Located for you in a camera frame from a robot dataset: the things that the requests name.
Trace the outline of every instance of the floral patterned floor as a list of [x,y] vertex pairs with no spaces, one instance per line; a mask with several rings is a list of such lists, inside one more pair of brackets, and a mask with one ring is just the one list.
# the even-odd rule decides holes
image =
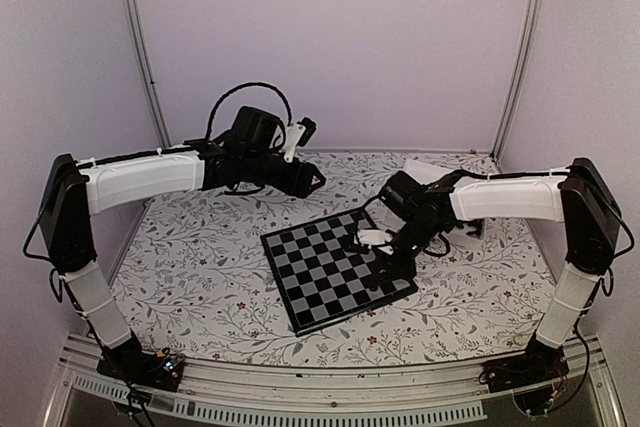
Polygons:
[[[485,240],[418,257],[419,291],[304,337],[289,326],[260,235],[352,209],[413,158],[495,171],[474,154],[305,153],[327,177],[308,199],[270,188],[251,197],[174,193],[151,205],[113,286],[149,348],[195,358],[347,367],[461,360],[522,348],[554,288],[526,224],[488,220]],[[383,207],[369,209],[377,222]]]

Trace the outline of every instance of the white wall panel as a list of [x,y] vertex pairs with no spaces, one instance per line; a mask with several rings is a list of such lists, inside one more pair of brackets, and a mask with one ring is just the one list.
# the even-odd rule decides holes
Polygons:
[[[139,0],[174,142],[202,136],[216,98],[273,82],[315,147],[488,150],[526,0]],[[242,103],[281,112],[269,92]]]
[[[590,157],[640,237],[640,0],[543,0],[505,170]],[[562,227],[536,224],[556,267]],[[626,246],[620,234],[619,247]],[[629,425],[640,424],[640,249],[616,260],[615,291],[587,317],[600,338]]]

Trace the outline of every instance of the white plastic cover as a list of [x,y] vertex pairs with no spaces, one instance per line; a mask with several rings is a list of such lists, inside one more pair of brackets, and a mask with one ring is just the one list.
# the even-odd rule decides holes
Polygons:
[[104,345],[112,349],[131,338],[131,330],[96,262],[62,278]]
[[558,184],[564,176],[461,179],[451,194],[459,220],[505,217],[564,222]]
[[551,304],[536,331],[536,339],[554,349],[559,348],[585,310],[599,280],[598,275],[586,274],[569,263],[565,264]]
[[98,214],[116,205],[181,190],[197,190],[204,182],[204,162],[198,152],[161,154],[91,167],[89,213]]

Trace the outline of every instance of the black cable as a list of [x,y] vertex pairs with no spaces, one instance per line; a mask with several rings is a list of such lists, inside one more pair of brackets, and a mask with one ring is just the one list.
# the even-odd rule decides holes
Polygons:
[[582,374],[582,378],[580,379],[580,382],[578,383],[578,386],[571,393],[571,395],[562,404],[559,404],[557,406],[556,405],[552,406],[551,409],[549,409],[549,413],[550,412],[555,412],[556,410],[560,410],[561,408],[566,406],[569,402],[571,402],[575,398],[575,396],[578,395],[578,392],[580,392],[580,389],[582,388],[582,386],[586,382],[587,376],[589,375],[589,365],[591,363],[591,352],[589,351],[589,344],[587,344],[587,341],[584,340],[584,337],[582,337],[582,335],[580,334],[580,330],[578,329],[578,324],[580,323],[580,319],[581,318],[582,317],[579,317],[578,320],[576,320],[576,323],[573,326],[573,330],[576,333],[576,337],[578,337],[580,342],[582,342],[582,345],[584,345],[584,350],[585,350],[585,353],[587,354],[587,360],[586,360],[586,364],[584,366],[584,373]]
[[38,228],[38,225],[40,225],[40,221],[42,220],[42,216],[44,215],[44,211],[47,203],[48,202],[45,202],[45,204],[42,206],[42,208],[40,209],[40,212],[38,212],[38,216],[36,217],[35,222],[29,229],[27,238],[24,241],[24,244],[22,245],[22,254],[29,259],[44,260],[45,262],[51,263],[51,259],[49,257],[46,257],[44,255],[32,254],[28,251],[29,245],[31,244],[31,240],[33,239],[33,236],[36,233],[36,229]]
[[33,223],[33,225],[31,226],[31,228],[29,229],[29,233],[27,234],[27,238],[25,239],[24,244],[22,245],[22,254],[25,257],[27,257],[28,259],[43,260],[43,261],[49,262],[50,264],[53,265],[53,262],[51,262],[51,259],[49,257],[47,257],[45,255],[32,254],[31,252],[29,252],[28,249],[29,249],[29,245],[31,245],[31,241],[33,240],[33,236],[36,233],[36,229],[38,228],[38,225],[40,225],[40,221],[42,220],[42,216],[44,215],[45,211],[47,210],[47,206],[51,202],[51,199],[52,199],[53,195],[58,193],[58,187],[60,187],[60,184],[62,183],[63,179],[64,179],[64,176],[60,176],[53,182],[53,184],[51,184],[51,188],[49,189],[49,195],[42,202],[42,205],[40,206],[40,211],[38,212],[38,215],[36,216],[36,220]]
[[[96,343],[98,344],[98,347],[100,347],[100,350],[102,351],[102,355],[104,356],[106,361],[109,362],[109,365],[111,365],[111,368],[113,369],[113,371],[116,372],[120,376],[122,381],[125,383],[125,385],[129,389],[129,395],[127,396],[127,401],[129,403],[129,408],[132,411],[134,410],[133,398],[135,398],[136,402],[138,402],[138,405],[140,406],[140,410],[142,411],[142,413],[144,414],[145,418],[147,419],[147,422],[149,424],[148,427],[156,427],[156,424],[153,422],[153,419],[151,418],[151,415],[149,415],[149,411],[147,410],[147,408],[144,405],[145,404],[144,399],[140,395],[140,392],[138,391],[138,389],[136,389],[134,387],[134,385],[133,385],[133,382],[131,382],[131,380],[129,380],[127,378],[127,376],[124,375],[124,372],[120,369],[120,367],[115,362],[113,362],[111,360],[111,358],[109,357],[109,354],[107,353],[107,348],[104,346],[104,344],[102,343],[102,341],[98,337],[98,334],[97,334],[96,330],[94,329],[93,324],[91,323],[89,318],[88,317],[84,317],[84,320],[87,322],[87,325],[89,326],[89,332],[93,335],[93,338],[95,339]],[[129,418],[131,420],[133,420],[133,422],[138,427],[145,427],[138,419],[136,419],[135,416],[138,415],[138,414],[133,414],[133,412],[131,414],[132,415]]]
[[449,239],[442,235],[442,232],[438,234],[438,238],[444,243],[444,252],[431,252],[427,250],[426,247],[422,251],[431,257],[445,257],[449,255],[451,253],[451,244],[449,243]]
[[476,174],[475,172],[469,172],[463,170],[466,177],[471,177],[476,180],[501,180],[501,179],[518,179],[520,177],[548,177],[550,175],[569,175],[569,171],[553,170],[547,172],[507,172],[506,174]]
[[287,110],[287,125],[291,124],[291,119],[292,119],[292,117],[291,117],[291,107],[289,106],[289,101],[284,96],[284,94],[280,91],[280,89],[278,89],[276,86],[268,84],[266,82],[245,82],[244,84],[236,85],[233,89],[228,90],[227,92],[222,94],[222,96],[216,101],[216,103],[214,104],[213,108],[211,109],[211,113],[209,114],[209,122],[207,123],[207,132],[204,135],[204,139],[205,140],[210,140],[211,139],[211,134],[213,133],[213,119],[215,118],[216,113],[217,113],[218,109],[220,108],[220,105],[222,104],[222,102],[224,102],[225,99],[227,97],[229,97],[230,95],[238,92],[239,90],[246,89],[248,87],[263,87],[265,89],[272,90],[276,94],[278,94],[278,97],[280,97],[280,100],[282,101],[282,103],[284,104],[285,109]]
[[611,270],[611,267],[607,268],[607,272],[609,273],[609,288],[604,286],[604,277],[600,279],[600,286],[604,296],[611,297],[611,294],[613,294],[613,270]]
[[236,186],[235,189],[232,190],[228,190],[224,193],[224,195],[233,195],[236,197],[241,197],[241,196],[249,196],[249,195],[255,195],[258,194],[260,192],[262,192],[264,190],[264,185],[257,187],[253,190],[238,190],[238,187]]

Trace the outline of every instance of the checkerboard square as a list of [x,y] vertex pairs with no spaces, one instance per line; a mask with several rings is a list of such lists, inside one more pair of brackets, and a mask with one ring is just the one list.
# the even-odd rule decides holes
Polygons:
[[354,309],[354,308],[356,308],[358,306],[358,304],[356,303],[356,301],[353,298],[353,296],[342,297],[340,299],[340,305],[342,306],[342,308],[344,310],[351,310],[351,309]]
[[313,307],[311,309],[311,313],[313,314],[314,319],[324,319],[329,316],[329,312],[324,305],[318,305],[317,307]]
[[311,242],[309,242],[309,239],[307,237],[303,237],[302,239],[297,239],[296,244],[298,245],[299,249],[304,249],[305,247],[309,247],[311,245]]
[[323,252],[318,255],[318,260],[322,265],[333,264],[333,256],[329,252]]
[[351,295],[351,291],[349,290],[349,287],[347,287],[346,284],[341,284],[341,285],[336,286],[336,288],[333,289],[333,291],[336,293],[336,296],[339,299],[341,299],[343,297],[348,297],[348,296]]
[[279,273],[282,278],[289,277],[290,275],[293,275],[293,267],[291,267],[291,265],[283,265],[280,267]]
[[317,292],[311,294],[307,297],[307,304],[309,304],[311,308],[322,305],[322,297],[320,297],[320,294]]
[[313,313],[310,310],[305,310],[304,312],[300,312],[296,314],[296,319],[300,325],[308,325],[313,322]]
[[322,270],[324,270],[324,273],[327,274],[327,276],[337,274],[338,272],[340,272],[338,270],[338,267],[336,267],[336,264],[334,264],[333,262],[330,264],[323,265]]
[[318,279],[315,285],[316,285],[316,288],[318,289],[318,292],[322,292],[323,290],[327,290],[331,288],[331,282],[329,282],[329,279],[327,279],[326,277],[323,277],[322,279]]
[[276,257],[273,262],[276,264],[276,267],[284,267],[291,263],[287,254]]
[[309,237],[307,237],[309,239],[309,243],[311,245],[316,245],[316,244],[323,244],[324,243],[324,239],[322,238],[322,236],[320,234],[313,234],[310,235]]
[[342,221],[339,218],[333,218],[331,220],[329,220],[327,222],[329,224],[329,227],[331,227],[332,230],[335,230],[336,227],[342,227]]
[[282,279],[282,285],[284,285],[284,288],[287,290],[293,289],[294,287],[298,286],[298,279],[293,276],[285,277],[284,279]]
[[327,302],[326,307],[327,307],[327,312],[329,312],[329,315],[337,315],[337,314],[340,314],[341,312],[344,312],[342,309],[342,305],[340,305],[340,301],[337,299],[331,302]]
[[359,265],[358,267],[355,267],[353,269],[353,271],[356,273],[356,275],[362,279],[368,275],[371,274],[371,269],[369,268],[368,265],[364,264],[364,265]]
[[347,230],[344,227],[338,227],[337,229],[333,229],[333,234],[336,236],[336,239],[340,237],[344,237],[347,235]]
[[[292,230],[291,233],[293,234],[293,238],[296,240],[300,240],[300,239],[306,239],[307,238],[307,233],[304,231],[304,229],[296,229],[296,230]],[[271,239],[278,239],[277,237],[270,237],[269,240]]]
[[332,287],[337,287],[338,285],[344,284],[344,279],[339,273],[330,275],[329,277],[327,277],[327,280],[329,281]]
[[347,254],[344,253],[344,250],[332,250],[331,257],[333,260],[338,261],[347,258]]
[[345,270],[342,272],[342,278],[345,282],[350,282],[352,280],[356,280],[358,278],[358,274],[356,274],[353,270]]
[[322,297],[322,301],[325,304],[328,304],[332,300],[337,300],[338,299],[338,296],[336,295],[336,293],[333,290],[323,290],[322,292],[320,292],[320,297]]
[[358,256],[358,255],[354,255],[352,257],[348,257],[348,259],[349,259],[349,262],[351,262],[351,265],[353,267],[357,267],[357,266],[362,265],[362,264],[365,263],[364,259],[362,257]]
[[313,270],[317,267],[320,267],[320,261],[318,260],[317,257],[311,257],[309,259],[305,259],[305,262],[307,263],[307,265],[309,266],[310,270]]
[[313,247],[305,247],[304,249],[300,249],[300,255],[302,255],[303,259],[311,259],[316,256],[316,252],[313,250]]
[[318,221],[318,223],[316,224],[316,227],[318,228],[318,232],[320,232],[321,234],[323,232],[331,231],[331,227],[329,227],[329,222],[327,222],[326,220]]
[[298,279],[300,285],[307,284],[313,281],[313,279],[311,278],[311,273],[308,270],[296,274],[296,279]]
[[298,260],[302,260],[302,254],[300,253],[299,250],[289,253],[288,256],[289,256],[290,262],[296,262]]
[[[338,270],[340,272],[344,272],[345,270],[352,270],[353,269],[353,265],[351,265],[351,262],[349,262],[349,259],[339,260],[335,264],[336,264],[336,267],[338,268]],[[369,268],[366,265],[364,265],[364,268],[367,269],[367,271],[369,271]]]
[[324,245],[327,246],[327,249],[329,249],[330,252],[333,252],[334,250],[342,251],[342,246],[340,245],[340,242],[338,242],[338,239],[328,240]]
[[290,254],[291,252],[294,252],[296,250],[300,250],[300,248],[298,247],[298,243],[294,240],[292,242],[287,242],[286,244],[284,244],[284,251],[287,254]]
[[304,284],[304,285],[300,286],[300,289],[302,289],[302,293],[307,298],[309,298],[309,296],[311,294],[317,294],[318,293],[318,289],[316,288],[316,284],[314,284],[313,282],[309,282],[307,284]]
[[304,233],[307,234],[307,236],[312,236],[313,234],[317,234],[318,233],[318,228],[315,225],[307,225],[304,228]]
[[360,292],[356,292],[355,294],[353,294],[353,298],[359,304],[364,304],[371,300],[371,297],[369,297],[369,293],[366,290],[361,290]]
[[293,272],[296,274],[299,274],[300,272],[305,272],[307,270],[309,270],[307,268],[307,264],[304,260],[299,260],[297,262],[293,262],[291,264],[291,268],[293,269]]
[[271,255],[273,255],[274,257],[278,257],[279,255],[284,255],[284,254],[285,254],[285,250],[282,244],[274,245],[273,247],[271,247]]
[[325,274],[322,269],[312,269],[309,273],[311,274],[311,278],[316,281],[316,284],[322,279],[327,279],[328,281],[327,274]]
[[375,254],[345,251],[342,240],[361,228],[375,228],[360,210],[262,236],[282,301],[296,335],[386,305],[414,292],[415,284],[389,282],[376,291],[363,282],[372,275]]
[[318,255],[324,254],[325,252],[329,252],[329,249],[327,248],[327,244],[316,244],[312,247],[312,249]]
[[304,293],[302,292],[302,289],[300,287],[294,287],[293,289],[287,290],[287,297],[289,297],[289,299],[291,300],[298,300],[304,297]]

